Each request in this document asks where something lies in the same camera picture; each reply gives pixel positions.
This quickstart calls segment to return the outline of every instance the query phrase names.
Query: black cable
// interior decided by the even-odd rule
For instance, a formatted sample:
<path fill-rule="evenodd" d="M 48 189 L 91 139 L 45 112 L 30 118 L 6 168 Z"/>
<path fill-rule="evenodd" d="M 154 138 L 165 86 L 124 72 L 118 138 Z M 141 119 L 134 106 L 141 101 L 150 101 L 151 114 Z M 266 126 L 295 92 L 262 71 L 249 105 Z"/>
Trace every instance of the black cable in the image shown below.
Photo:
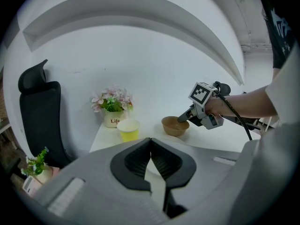
<path fill-rule="evenodd" d="M 245 124 L 244 120 L 240 117 L 240 115 L 235 111 L 235 109 L 231 106 L 231 104 L 227 101 L 227 99 L 219 92 L 219 91 L 215 91 L 216 95 L 222 99 L 225 104 L 229 107 L 229 109 L 234 113 L 234 115 L 240 120 L 241 124 L 243 125 L 249 140 L 252 140 L 251 134 L 249 132 L 249 128 L 248 126 Z"/>

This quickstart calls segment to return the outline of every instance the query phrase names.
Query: white table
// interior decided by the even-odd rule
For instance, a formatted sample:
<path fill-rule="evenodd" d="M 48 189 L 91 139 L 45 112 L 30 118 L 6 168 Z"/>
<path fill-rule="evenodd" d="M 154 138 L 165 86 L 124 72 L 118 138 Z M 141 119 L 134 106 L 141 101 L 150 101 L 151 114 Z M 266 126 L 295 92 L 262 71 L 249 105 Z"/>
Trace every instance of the white table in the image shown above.
<path fill-rule="evenodd" d="M 189 123 L 189 129 L 180 137 L 167 135 L 161 124 L 164 116 L 158 114 L 132 114 L 131 118 L 139 120 L 141 127 L 139 129 L 139 138 L 155 137 L 172 142 L 178 142 L 191 146 L 241 152 L 244 144 L 249 141 L 245 129 L 229 120 L 224 119 L 221 127 L 207 130 L 204 126 L 197 127 Z M 260 135 L 250 131 L 252 139 L 260 139 Z M 104 124 L 99 128 L 90 152 L 112 147 L 122 143 L 120 132 L 116 128 L 107 128 Z M 145 180 L 151 183 L 151 197 L 155 203 L 163 208 L 165 197 L 165 181 L 160 176 L 152 160 L 147 165 Z"/>

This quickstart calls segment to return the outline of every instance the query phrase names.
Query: white flower pot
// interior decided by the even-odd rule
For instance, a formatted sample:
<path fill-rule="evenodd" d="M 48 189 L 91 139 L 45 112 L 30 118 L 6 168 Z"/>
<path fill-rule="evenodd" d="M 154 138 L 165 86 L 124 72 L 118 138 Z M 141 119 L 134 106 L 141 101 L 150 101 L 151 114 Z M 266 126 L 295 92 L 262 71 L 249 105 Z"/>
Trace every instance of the white flower pot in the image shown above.
<path fill-rule="evenodd" d="M 43 170 L 41 174 L 37 175 L 36 178 L 37 180 L 39 180 L 40 183 L 44 184 L 52 178 L 52 175 L 52 168 L 45 164 L 45 170 Z"/>
<path fill-rule="evenodd" d="M 128 118 L 126 111 L 121 112 L 108 112 L 104 113 L 104 125 L 108 128 L 116 128 L 118 123 Z"/>

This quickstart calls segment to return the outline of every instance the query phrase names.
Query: person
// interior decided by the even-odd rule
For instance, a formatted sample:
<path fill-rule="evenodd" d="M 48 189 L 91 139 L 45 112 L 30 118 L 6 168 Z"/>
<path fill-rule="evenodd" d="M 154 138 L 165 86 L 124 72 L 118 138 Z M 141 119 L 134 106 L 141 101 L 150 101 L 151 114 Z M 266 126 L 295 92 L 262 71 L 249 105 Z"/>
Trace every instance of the person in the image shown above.
<path fill-rule="evenodd" d="M 282 10 L 276 6 L 278 0 L 261 0 L 262 15 L 265 19 L 273 51 L 273 79 L 279 73 L 295 43 L 295 37 L 284 18 Z M 277 115 L 265 89 L 234 96 L 226 96 L 235 111 L 245 118 L 263 118 Z M 215 116 L 235 116 L 228 106 L 218 97 L 211 98 L 205 105 L 207 114 Z"/>

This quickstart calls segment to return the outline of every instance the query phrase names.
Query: human arm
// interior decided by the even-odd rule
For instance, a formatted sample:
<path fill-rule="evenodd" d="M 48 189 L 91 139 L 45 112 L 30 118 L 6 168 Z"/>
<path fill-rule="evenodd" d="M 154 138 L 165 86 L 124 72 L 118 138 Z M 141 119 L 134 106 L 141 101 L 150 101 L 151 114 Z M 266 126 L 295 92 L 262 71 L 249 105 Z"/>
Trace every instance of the human arm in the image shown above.
<path fill-rule="evenodd" d="M 263 118 L 275 116 L 277 112 L 265 90 L 266 87 L 263 87 L 250 93 L 225 96 L 225 98 L 241 117 Z M 206 103 L 205 112 L 216 116 L 235 116 L 225 102 L 218 97 L 213 97 Z"/>

